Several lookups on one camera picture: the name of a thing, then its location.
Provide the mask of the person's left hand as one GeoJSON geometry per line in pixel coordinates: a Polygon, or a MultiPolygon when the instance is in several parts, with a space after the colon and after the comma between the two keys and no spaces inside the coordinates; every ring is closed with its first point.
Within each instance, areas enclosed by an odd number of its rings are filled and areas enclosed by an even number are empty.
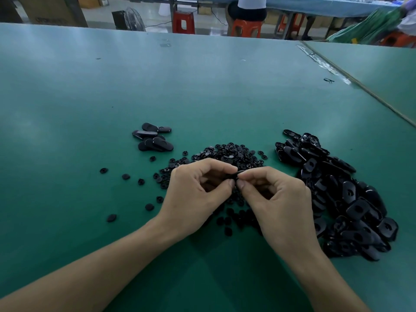
{"type": "Polygon", "coordinates": [[[213,159],[203,159],[173,171],[172,183],[156,217],[173,241],[195,233],[210,213],[226,200],[207,197],[208,180],[214,175],[235,172],[235,166],[213,159]]]}

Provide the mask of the person's right hand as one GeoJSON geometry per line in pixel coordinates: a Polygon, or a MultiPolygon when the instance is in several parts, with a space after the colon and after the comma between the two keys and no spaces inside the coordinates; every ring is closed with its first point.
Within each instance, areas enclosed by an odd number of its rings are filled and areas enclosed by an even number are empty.
{"type": "Polygon", "coordinates": [[[297,178],[272,167],[258,167],[241,173],[259,191],[259,203],[250,205],[273,251],[289,247],[319,245],[309,188],[297,178]]]}

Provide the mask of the person's right forearm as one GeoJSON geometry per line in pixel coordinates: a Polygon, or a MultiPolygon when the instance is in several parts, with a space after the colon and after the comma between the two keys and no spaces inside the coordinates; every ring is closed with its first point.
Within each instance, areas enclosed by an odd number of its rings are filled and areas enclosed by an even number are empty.
{"type": "Polygon", "coordinates": [[[372,312],[318,244],[289,247],[279,255],[294,273],[314,312],[372,312]]]}

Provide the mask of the person's left forearm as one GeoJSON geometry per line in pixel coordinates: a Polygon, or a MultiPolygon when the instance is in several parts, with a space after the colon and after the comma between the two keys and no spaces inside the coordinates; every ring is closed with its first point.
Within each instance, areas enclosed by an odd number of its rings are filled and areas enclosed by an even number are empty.
{"type": "Polygon", "coordinates": [[[128,236],[0,299],[0,312],[103,312],[144,267],[202,223],[158,215],[128,236]]]}

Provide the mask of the pile of small black buttons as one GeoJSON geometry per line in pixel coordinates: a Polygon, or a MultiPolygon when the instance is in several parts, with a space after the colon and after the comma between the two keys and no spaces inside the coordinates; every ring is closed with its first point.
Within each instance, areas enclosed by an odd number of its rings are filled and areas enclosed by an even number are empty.
{"type": "MultiPolygon", "coordinates": [[[[248,170],[253,167],[263,167],[263,160],[268,157],[262,151],[259,151],[258,155],[260,158],[256,157],[256,151],[251,151],[244,145],[234,143],[217,144],[215,147],[206,147],[192,157],[188,157],[188,152],[184,151],[181,158],[170,158],[167,166],[153,173],[152,177],[160,189],[168,190],[172,183],[172,173],[178,167],[187,166],[203,159],[213,159],[235,166],[238,169],[237,171],[248,170]]],[[[214,175],[214,179],[224,180],[226,175],[214,175]]],[[[251,207],[238,188],[235,188],[232,195],[210,213],[209,217],[200,226],[200,229],[208,225],[214,218],[216,219],[216,225],[224,228],[225,236],[232,236],[231,226],[233,223],[239,230],[245,227],[253,227],[259,235],[263,236],[251,207]]]]}

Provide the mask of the group of black closed ovals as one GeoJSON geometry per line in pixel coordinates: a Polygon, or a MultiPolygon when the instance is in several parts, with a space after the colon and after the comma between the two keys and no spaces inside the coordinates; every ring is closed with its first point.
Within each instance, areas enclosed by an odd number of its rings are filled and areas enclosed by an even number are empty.
{"type": "Polygon", "coordinates": [[[140,140],[138,144],[140,151],[171,152],[174,146],[169,141],[166,141],[164,136],[171,132],[171,127],[156,126],[145,122],[141,129],[132,131],[132,136],[140,140]]]}

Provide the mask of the pile of black open shells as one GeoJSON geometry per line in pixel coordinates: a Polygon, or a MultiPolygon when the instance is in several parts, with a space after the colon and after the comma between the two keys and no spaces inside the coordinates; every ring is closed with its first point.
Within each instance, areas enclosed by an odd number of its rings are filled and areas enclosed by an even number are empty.
{"type": "Polygon", "coordinates": [[[399,226],[371,185],[353,178],[356,169],[331,156],[317,136],[285,129],[275,143],[281,162],[298,168],[296,178],[311,192],[315,232],[323,252],[332,257],[361,256],[377,262],[391,250],[399,226]]]}

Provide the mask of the clear tape strip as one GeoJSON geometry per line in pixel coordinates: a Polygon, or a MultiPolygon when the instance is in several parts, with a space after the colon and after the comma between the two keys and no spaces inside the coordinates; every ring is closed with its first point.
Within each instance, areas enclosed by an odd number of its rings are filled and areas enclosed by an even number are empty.
{"type": "Polygon", "coordinates": [[[302,44],[297,44],[297,48],[299,48],[303,53],[306,54],[311,60],[317,63],[321,68],[327,70],[333,76],[338,77],[342,80],[345,84],[351,85],[352,81],[349,77],[345,75],[343,71],[339,68],[335,67],[332,63],[330,63],[323,55],[319,54],[316,50],[302,44]]]}

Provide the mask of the orange plastic stool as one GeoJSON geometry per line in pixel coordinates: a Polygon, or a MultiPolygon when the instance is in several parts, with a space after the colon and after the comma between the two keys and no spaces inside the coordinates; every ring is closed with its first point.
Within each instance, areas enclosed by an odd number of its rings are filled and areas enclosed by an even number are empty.
{"type": "Polygon", "coordinates": [[[262,21],[245,21],[237,19],[232,25],[231,36],[260,38],[262,25],[262,21]]]}
{"type": "Polygon", "coordinates": [[[380,41],[379,46],[413,49],[416,48],[416,36],[410,36],[400,31],[393,31],[380,41]]]}

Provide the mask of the black floor fan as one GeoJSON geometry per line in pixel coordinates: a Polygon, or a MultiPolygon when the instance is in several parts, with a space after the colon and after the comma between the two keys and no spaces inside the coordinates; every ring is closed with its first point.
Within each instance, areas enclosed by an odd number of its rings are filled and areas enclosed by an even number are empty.
{"type": "Polygon", "coordinates": [[[145,24],[137,10],[126,8],[125,10],[112,11],[116,30],[146,31],[145,24]]]}

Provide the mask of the green cloth bundle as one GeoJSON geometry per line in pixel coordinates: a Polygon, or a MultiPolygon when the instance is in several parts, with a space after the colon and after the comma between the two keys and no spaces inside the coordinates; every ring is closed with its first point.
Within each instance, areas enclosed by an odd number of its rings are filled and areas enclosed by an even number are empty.
{"type": "Polygon", "coordinates": [[[400,8],[390,11],[378,9],[365,20],[326,38],[327,42],[339,44],[372,45],[396,29],[404,14],[400,8]]]}

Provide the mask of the brown cardboard box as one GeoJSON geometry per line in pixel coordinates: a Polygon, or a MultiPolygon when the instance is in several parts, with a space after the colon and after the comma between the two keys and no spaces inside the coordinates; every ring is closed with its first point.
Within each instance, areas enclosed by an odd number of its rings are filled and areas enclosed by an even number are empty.
{"type": "Polygon", "coordinates": [[[78,0],[19,0],[32,24],[88,27],[78,0]]]}

